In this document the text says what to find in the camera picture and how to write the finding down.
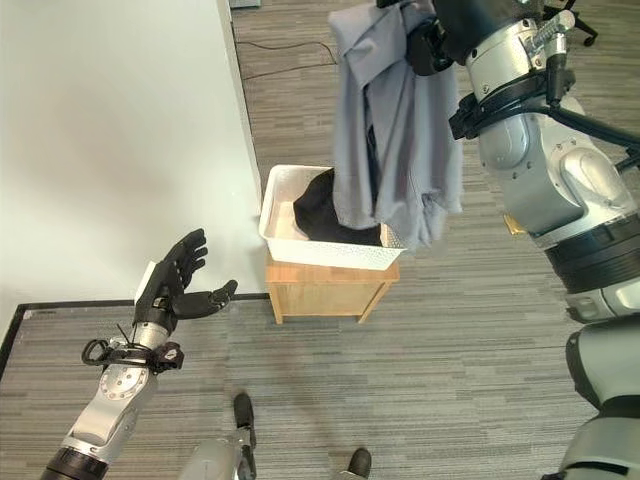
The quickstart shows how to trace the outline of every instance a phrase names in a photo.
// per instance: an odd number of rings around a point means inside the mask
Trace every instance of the wooden stool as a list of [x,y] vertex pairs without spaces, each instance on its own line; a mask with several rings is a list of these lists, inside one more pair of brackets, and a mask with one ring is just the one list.
[[267,288],[276,323],[283,317],[354,315],[364,323],[400,279],[398,262],[385,271],[320,267],[267,259]]

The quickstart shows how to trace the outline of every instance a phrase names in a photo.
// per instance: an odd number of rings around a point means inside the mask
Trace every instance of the clothing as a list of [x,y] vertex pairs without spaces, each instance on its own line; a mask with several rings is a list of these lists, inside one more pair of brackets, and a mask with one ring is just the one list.
[[311,180],[302,196],[293,202],[298,228],[306,233],[310,240],[318,242],[382,246],[380,225],[354,230],[338,223],[333,208],[333,182],[333,169],[327,170]]
[[[457,109],[454,69],[416,76],[405,60],[407,34],[433,21],[429,5],[360,5],[333,12],[340,97],[335,121],[334,204],[342,225],[391,227],[410,249],[440,238],[460,212],[462,145],[449,129]],[[375,137],[377,182],[367,151]]]

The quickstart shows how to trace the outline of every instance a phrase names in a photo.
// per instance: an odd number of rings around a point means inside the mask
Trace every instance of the white laundry basket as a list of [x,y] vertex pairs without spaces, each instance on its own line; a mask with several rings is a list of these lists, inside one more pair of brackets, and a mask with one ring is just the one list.
[[311,180],[329,167],[276,165],[269,173],[260,215],[260,235],[274,260],[331,267],[386,270],[404,250],[393,232],[382,225],[383,247],[351,243],[316,242],[298,229],[295,202]]

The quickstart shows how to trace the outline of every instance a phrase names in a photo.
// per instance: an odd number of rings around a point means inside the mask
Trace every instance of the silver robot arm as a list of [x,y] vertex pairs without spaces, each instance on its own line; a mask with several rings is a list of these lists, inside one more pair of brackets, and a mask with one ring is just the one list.
[[465,65],[474,90],[451,119],[454,136],[479,137],[510,229],[546,253],[570,315],[589,324],[569,338],[566,357],[576,390],[599,414],[579,429],[560,471],[544,478],[638,479],[640,216],[619,168],[588,134],[627,147],[625,165],[637,163],[640,139],[585,117],[565,95],[575,82],[565,69],[571,12],[538,29],[535,0],[434,4],[442,41],[428,54],[444,50]]
[[213,292],[185,294],[204,266],[203,230],[184,237],[158,264],[150,263],[136,295],[133,329],[110,341],[91,340],[82,352],[87,365],[102,366],[98,391],[80,414],[42,480],[99,480],[133,433],[138,413],[158,385],[158,374],[179,369],[184,354],[169,342],[179,319],[218,312],[230,301],[235,281]]

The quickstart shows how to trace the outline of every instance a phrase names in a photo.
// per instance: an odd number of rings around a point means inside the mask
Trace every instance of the gray carpet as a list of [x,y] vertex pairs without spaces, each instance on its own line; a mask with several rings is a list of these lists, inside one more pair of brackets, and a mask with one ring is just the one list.
[[[333,47],[329,11],[351,0],[266,0],[234,12],[238,41]],[[572,34],[575,94],[585,109],[640,130],[640,42],[634,0],[579,2],[602,29],[592,49]],[[322,47],[265,52],[240,45],[243,76],[323,63]],[[460,70],[461,90],[468,82]],[[333,66],[247,80],[263,178],[278,163],[330,164]],[[605,146],[614,158],[620,150]],[[500,194],[465,145],[465,212],[446,246],[401,260],[401,281],[367,324],[293,319],[276,327],[266,301],[183,322],[184,369],[167,372],[108,478],[174,479],[192,448],[232,428],[231,398],[252,395],[262,479],[327,479],[354,448],[372,479],[534,479],[557,467],[593,409],[573,391],[564,343],[579,328],[544,255],[510,237]],[[640,177],[626,176],[638,197]],[[86,340],[115,334],[128,308],[38,311],[23,322],[0,384],[0,478],[38,478],[92,397]]]

